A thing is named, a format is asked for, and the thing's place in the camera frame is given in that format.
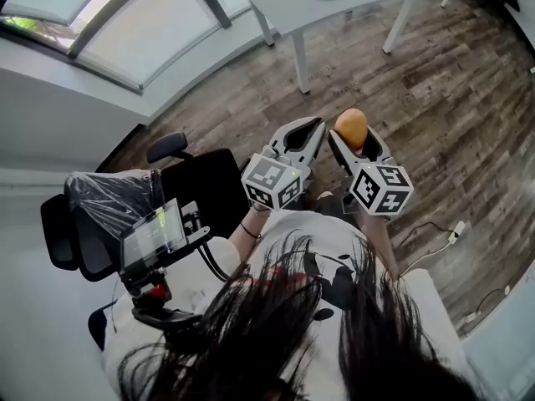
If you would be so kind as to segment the person's left forearm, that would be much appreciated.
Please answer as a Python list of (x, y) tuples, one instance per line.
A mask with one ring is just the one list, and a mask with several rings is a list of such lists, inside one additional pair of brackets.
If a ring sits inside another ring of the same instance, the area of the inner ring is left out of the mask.
[(262, 236), (272, 210), (260, 205), (252, 205), (248, 213), (242, 218), (236, 230), (229, 237), (229, 241), (237, 249), (240, 261), (247, 262), (252, 250)]

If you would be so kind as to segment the black framed window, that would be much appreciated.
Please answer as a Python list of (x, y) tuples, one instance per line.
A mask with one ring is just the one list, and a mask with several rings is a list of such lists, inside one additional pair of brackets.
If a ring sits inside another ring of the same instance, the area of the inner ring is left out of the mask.
[(0, 37), (141, 94), (248, 0), (0, 0)]

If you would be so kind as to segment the small monitor screen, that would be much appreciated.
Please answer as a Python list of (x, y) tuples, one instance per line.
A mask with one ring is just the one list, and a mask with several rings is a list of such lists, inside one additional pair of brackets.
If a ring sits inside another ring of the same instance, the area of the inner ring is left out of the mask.
[(178, 251), (186, 245), (181, 211), (176, 199), (172, 199), (135, 223), (122, 236), (121, 270), (133, 270), (134, 265), (149, 265), (160, 254)]

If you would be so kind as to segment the white printed t-shirt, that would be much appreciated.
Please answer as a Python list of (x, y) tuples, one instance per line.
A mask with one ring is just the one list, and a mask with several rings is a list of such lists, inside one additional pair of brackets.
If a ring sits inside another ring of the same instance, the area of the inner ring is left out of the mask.
[(477, 401), (457, 339), (354, 226), (278, 211), (247, 262), (229, 238), (209, 247), (226, 282), (198, 253), (168, 270), (193, 328), (166, 337), (116, 303), (103, 368), (120, 401)]

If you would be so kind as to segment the brown potato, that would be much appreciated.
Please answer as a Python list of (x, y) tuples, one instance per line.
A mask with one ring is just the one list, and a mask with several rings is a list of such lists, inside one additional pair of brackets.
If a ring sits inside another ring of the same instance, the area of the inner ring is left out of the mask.
[(336, 120), (334, 131), (352, 150), (360, 150), (368, 136), (368, 120), (359, 109), (347, 109)]

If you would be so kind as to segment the clear plastic wrap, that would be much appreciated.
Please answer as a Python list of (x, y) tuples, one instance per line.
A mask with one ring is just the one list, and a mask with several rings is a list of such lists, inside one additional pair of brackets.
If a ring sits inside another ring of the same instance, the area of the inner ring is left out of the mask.
[(83, 210), (99, 227), (119, 240), (143, 217), (165, 203), (157, 170), (118, 173), (75, 171), (64, 182), (69, 209)]

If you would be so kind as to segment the person's right forearm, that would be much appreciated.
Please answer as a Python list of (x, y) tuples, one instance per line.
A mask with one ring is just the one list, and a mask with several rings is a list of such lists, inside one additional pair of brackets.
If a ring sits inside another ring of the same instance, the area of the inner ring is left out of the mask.
[(392, 244), (383, 216), (370, 216), (366, 212), (361, 214), (361, 231), (374, 248), (376, 256), (381, 260), (390, 277), (397, 281), (400, 273), (395, 259)]

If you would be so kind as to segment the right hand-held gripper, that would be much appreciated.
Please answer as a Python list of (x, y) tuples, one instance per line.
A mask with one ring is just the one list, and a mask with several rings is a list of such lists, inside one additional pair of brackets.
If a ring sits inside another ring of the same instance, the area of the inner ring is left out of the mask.
[(395, 163), (390, 148), (375, 130), (368, 127), (361, 155), (382, 162), (359, 161), (334, 129), (328, 131), (328, 143), (336, 162), (348, 174), (342, 196), (344, 214), (364, 211), (369, 216), (399, 215), (414, 186), (406, 169)]

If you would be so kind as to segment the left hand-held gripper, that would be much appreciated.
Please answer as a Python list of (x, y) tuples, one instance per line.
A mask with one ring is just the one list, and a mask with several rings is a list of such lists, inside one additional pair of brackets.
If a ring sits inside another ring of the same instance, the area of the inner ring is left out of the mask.
[(305, 189), (311, 162), (317, 157), (326, 125), (319, 117), (296, 119), (281, 126), (255, 153), (242, 173), (248, 199), (278, 211), (289, 206)]

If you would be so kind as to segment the person's black trousers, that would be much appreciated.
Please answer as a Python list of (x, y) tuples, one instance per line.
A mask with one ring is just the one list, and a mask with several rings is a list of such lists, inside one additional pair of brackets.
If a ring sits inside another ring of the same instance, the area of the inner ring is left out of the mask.
[(359, 223), (354, 214), (344, 213), (344, 208), (340, 197), (334, 194), (333, 196), (316, 200), (319, 195), (320, 194), (318, 194), (316, 197), (313, 197), (311, 194), (306, 194), (303, 199), (303, 209), (306, 211), (314, 211), (324, 216), (338, 218), (359, 229)]

